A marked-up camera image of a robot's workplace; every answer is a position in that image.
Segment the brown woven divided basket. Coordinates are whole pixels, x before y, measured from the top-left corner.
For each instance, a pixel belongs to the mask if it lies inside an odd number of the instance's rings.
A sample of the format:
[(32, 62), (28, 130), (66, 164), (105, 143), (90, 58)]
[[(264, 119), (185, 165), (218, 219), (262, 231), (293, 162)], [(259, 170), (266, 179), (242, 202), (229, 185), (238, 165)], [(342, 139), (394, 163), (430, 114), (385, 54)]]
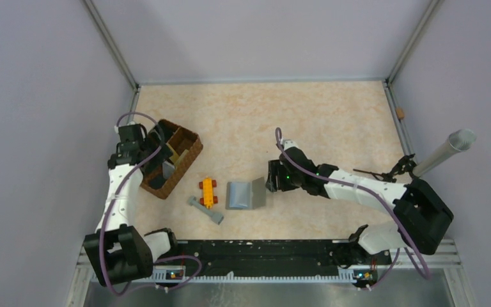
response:
[(141, 187), (165, 200), (201, 153), (203, 144), (198, 133), (167, 119), (161, 119), (157, 126), (166, 144), (144, 165)]

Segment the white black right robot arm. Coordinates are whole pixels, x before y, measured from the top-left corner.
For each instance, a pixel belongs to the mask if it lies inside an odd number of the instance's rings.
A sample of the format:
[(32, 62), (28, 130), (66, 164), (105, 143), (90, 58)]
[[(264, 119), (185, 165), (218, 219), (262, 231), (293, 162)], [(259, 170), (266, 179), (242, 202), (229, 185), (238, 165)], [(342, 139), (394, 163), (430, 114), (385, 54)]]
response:
[(351, 201), (391, 217), (386, 223), (362, 226), (350, 236), (356, 242), (349, 246), (349, 254), (359, 264), (387, 249), (411, 248), (432, 255), (454, 220), (452, 211), (422, 179), (409, 184), (383, 182), (331, 164), (316, 165), (292, 140), (276, 145), (281, 153), (269, 161), (269, 191), (302, 189), (311, 196)]

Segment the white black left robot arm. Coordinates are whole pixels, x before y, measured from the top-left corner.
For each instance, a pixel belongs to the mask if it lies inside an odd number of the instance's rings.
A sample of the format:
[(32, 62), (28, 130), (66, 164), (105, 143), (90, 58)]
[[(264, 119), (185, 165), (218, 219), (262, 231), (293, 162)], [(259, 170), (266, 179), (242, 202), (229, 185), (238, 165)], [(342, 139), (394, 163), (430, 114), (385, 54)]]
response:
[(99, 283), (127, 283), (152, 275), (159, 259), (172, 264), (179, 257), (176, 237), (169, 228), (140, 234), (133, 225), (137, 194), (143, 181), (142, 161), (157, 149), (147, 141), (139, 123), (116, 129), (119, 142), (108, 162), (109, 189), (104, 213), (92, 234), (85, 236), (84, 250)]

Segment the grey card holder wallet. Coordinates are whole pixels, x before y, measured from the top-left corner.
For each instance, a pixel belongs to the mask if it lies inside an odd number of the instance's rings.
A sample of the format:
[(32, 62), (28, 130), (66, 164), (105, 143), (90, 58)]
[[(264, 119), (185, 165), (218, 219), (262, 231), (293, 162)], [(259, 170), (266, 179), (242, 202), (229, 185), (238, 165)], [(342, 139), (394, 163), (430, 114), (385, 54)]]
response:
[(263, 177), (250, 182), (228, 182), (226, 192), (227, 210), (256, 210), (267, 204), (267, 189)]

